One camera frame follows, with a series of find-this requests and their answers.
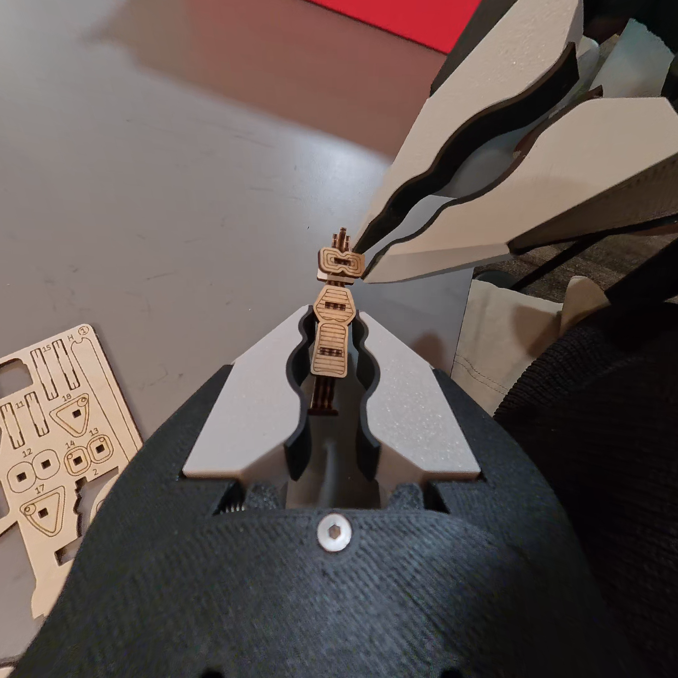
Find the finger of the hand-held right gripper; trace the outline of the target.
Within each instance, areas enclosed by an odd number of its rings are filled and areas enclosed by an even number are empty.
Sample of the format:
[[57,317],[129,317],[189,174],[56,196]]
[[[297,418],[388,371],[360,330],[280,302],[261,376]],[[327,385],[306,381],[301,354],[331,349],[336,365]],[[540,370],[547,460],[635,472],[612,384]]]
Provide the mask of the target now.
[[558,104],[579,79],[582,1],[516,1],[431,94],[353,238],[381,242],[493,138]]
[[665,97],[590,98],[496,182],[443,206],[363,276],[390,284],[677,214],[677,112]]

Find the wooden puzzle model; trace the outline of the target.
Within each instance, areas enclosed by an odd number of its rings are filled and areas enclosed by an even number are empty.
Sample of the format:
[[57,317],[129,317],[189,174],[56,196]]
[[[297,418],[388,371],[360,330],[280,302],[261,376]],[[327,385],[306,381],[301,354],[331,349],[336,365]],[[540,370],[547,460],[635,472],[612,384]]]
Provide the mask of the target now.
[[[345,228],[333,234],[330,247],[353,251]],[[310,371],[315,377],[311,416],[337,414],[333,406],[335,381],[345,377],[348,371],[349,328],[357,312],[349,285],[323,283],[313,304],[317,331],[310,362]]]

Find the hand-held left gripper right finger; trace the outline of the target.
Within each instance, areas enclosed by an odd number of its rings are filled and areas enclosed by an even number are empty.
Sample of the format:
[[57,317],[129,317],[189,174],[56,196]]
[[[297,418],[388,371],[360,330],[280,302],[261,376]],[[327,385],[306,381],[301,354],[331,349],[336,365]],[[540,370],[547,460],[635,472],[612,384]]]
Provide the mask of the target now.
[[367,313],[357,314],[352,338],[364,388],[357,463],[377,483],[381,507],[400,485],[477,480],[481,468],[437,371]]

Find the person's black knit sweater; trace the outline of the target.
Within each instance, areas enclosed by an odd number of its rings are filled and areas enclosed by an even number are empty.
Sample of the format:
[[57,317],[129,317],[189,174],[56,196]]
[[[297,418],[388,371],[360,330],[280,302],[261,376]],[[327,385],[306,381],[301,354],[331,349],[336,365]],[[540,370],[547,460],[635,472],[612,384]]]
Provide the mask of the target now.
[[494,419],[554,490],[653,677],[677,676],[677,305],[609,306],[551,344]]

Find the red plastic bin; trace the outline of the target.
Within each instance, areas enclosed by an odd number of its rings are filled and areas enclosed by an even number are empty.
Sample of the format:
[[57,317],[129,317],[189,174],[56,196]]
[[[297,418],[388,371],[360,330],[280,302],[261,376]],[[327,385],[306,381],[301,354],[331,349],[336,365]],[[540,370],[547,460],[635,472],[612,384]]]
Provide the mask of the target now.
[[480,1],[311,1],[330,12],[448,54]]

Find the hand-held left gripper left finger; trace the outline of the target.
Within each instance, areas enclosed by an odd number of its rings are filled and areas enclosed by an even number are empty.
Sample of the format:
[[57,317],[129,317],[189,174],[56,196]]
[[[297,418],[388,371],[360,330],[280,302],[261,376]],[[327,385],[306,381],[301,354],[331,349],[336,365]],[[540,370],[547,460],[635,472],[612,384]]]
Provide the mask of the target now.
[[188,479],[233,479],[250,489],[267,484],[281,505],[310,460],[308,377],[315,337],[311,306],[302,306],[238,356],[193,446]]

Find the person's beige trousers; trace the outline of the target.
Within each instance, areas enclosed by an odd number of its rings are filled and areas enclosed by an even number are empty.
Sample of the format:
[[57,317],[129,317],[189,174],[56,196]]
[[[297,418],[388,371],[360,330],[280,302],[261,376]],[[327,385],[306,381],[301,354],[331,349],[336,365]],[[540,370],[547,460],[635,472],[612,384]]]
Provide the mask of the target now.
[[451,378],[493,416],[522,373],[577,323],[610,305],[603,290],[573,276],[556,303],[474,280]]

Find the laser-cut wooden parts sheet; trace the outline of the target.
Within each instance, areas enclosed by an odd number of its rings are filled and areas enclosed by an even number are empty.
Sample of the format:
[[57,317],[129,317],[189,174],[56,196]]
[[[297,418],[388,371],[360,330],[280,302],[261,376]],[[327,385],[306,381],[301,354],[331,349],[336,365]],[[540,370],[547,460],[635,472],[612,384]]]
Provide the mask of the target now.
[[142,439],[92,326],[1,357],[30,384],[1,396],[1,534],[18,527],[35,577],[34,619],[63,589],[70,545],[89,528]]

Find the grey desk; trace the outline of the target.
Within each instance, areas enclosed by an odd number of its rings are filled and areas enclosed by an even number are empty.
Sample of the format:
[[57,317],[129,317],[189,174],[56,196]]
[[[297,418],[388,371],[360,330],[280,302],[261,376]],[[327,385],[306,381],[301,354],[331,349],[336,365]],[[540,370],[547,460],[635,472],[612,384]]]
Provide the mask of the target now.
[[444,61],[308,1],[2,1],[1,356],[89,323],[147,440],[315,299]]

